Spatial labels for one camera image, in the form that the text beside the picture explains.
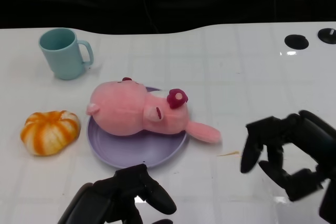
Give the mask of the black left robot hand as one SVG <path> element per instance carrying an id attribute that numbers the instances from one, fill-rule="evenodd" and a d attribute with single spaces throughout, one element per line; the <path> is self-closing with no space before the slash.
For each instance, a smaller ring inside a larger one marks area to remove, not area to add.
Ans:
<path id="1" fill-rule="evenodd" d="M 102 222 L 142 223 L 135 206 L 135 197 L 140 197 L 157 211 L 171 215 L 177 206 L 167 191 L 148 173 L 144 164 L 120 169 L 114 176 L 99 180 L 92 190 L 107 200 Z"/>

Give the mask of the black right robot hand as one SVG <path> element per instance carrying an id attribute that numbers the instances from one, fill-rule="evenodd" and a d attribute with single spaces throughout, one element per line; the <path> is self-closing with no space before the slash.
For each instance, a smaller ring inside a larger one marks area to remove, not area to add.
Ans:
<path id="1" fill-rule="evenodd" d="M 301 110 L 284 119 L 274 116 L 249 123 L 248 136 L 240 161 L 240 172 L 249 173 L 255 165 L 283 188 L 289 200 L 300 200 L 320 189 L 322 182 L 335 183 L 335 129 L 315 114 Z M 294 174 L 283 169 L 284 149 L 293 144 L 316 163 L 313 172 L 307 168 Z"/>

